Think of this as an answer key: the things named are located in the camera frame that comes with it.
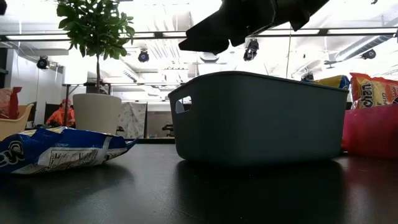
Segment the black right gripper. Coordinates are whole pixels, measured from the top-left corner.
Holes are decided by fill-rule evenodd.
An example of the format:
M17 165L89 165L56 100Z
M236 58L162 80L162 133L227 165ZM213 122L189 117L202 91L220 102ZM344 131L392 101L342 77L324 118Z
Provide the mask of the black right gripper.
M185 32L180 50L217 55L250 35L289 23L294 31L309 22L328 0L228 0L219 11Z

